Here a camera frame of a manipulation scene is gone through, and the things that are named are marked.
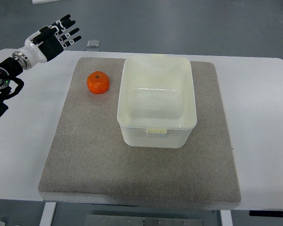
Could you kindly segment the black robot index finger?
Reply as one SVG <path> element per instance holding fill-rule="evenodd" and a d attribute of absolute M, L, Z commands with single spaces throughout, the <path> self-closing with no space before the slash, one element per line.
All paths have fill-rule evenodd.
<path fill-rule="evenodd" d="M 57 26 L 57 25 L 61 26 L 61 25 L 62 25 L 62 22 L 68 20 L 70 17 L 71 17 L 70 14 L 67 14 L 67 15 L 65 15 L 64 17 L 62 17 L 61 19 L 55 21 L 55 22 L 52 24 L 52 26 Z"/>

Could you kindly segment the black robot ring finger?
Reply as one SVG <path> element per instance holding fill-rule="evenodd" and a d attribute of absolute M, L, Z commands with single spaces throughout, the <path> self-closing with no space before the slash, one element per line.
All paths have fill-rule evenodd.
<path fill-rule="evenodd" d="M 75 28 L 69 32 L 62 33 L 61 35 L 58 36 L 58 39 L 69 39 L 72 35 L 76 34 L 80 29 Z"/>

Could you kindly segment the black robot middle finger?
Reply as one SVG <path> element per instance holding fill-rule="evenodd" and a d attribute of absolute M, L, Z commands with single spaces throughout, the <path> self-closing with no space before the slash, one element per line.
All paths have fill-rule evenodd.
<path fill-rule="evenodd" d="M 75 20 L 64 20 L 64 21 L 58 22 L 58 28 L 60 31 L 65 31 L 71 26 L 73 26 L 74 24 L 75 24 Z"/>

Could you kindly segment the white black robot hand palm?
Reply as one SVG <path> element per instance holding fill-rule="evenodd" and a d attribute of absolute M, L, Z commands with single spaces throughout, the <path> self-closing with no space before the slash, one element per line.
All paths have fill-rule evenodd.
<path fill-rule="evenodd" d="M 34 44 L 32 39 L 41 32 L 35 32 L 24 42 L 24 46 L 19 48 L 19 57 L 24 60 L 25 66 L 35 66 L 37 63 L 46 63 L 64 51 L 58 39 L 52 35 L 45 41 Z"/>

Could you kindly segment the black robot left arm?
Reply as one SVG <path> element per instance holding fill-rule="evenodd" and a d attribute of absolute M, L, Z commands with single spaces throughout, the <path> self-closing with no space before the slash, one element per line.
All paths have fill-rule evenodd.
<path fill-rule="evenodd" d="M 22 48 L 0 63 L 0 117 L 8 110 L 4 101 L 18 95 L 24 87 L 24 82 L 18 78 L 24 70 L 51 61 L 82 38 L 74 36 L 79 28 L 68 30 L 74 24 L 68 14 L 41 28 L 25 40 Z"/>

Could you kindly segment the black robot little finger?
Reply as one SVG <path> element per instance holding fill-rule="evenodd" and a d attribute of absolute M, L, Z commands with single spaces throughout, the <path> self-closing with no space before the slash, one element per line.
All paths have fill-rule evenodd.
<path fill-rule="evenodd" d="M 77 37 L 75 37 L 71 40 L 67 40 L 66 42 L 62 43 L 61 46 L 63 48 L 67 48 L 67 47 L 73 45 L 75 42 L 79 41 L 81 38 L 82 38 L 81 36 L 77 36 Z"/>

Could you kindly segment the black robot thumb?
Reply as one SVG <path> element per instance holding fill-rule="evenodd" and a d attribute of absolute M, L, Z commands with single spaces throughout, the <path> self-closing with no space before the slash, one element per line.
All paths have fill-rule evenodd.
<path fill-rule="evenodd" d="M 55 28 L 49 28 L 45 26 L 39 30 L 40 34 L 32 38 L 33 44 L 40 44 L 41 42 L 45 41 L 49 37 L 55 34 Z"/>

